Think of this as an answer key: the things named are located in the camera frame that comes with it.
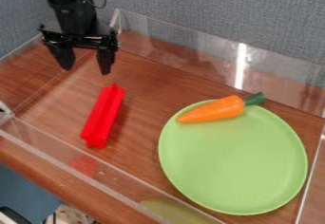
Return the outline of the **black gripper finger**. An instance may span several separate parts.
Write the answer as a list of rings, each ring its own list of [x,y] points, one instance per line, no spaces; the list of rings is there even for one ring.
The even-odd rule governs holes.
[[[103,75],[111,73],[115,58],[115,50],[112,48],[99,48],[96,51],[96,59]]]
[[[75,53],[70,43],[45,43],[59,65],[64,70],[70,70],[75,63]]]

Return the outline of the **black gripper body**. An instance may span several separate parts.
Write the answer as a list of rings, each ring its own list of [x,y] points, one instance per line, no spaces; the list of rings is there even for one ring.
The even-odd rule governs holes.
[[[118,51],[118,31],[104,23],[95,23],[86,34],[63,33],[56,23],[40,24],[43,43],[54,50],[71,50],[74,47]]]

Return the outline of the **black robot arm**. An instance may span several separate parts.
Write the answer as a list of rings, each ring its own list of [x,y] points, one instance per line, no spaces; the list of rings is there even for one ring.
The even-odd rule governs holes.
[[[111,73],[119,49],[118,30],[98,19],[96,10],[107,0],[47,0],[56,21],[40,24],[43,43],[64,70],[75,64],[74,48],[96,50],[96,60],[103,75]]]

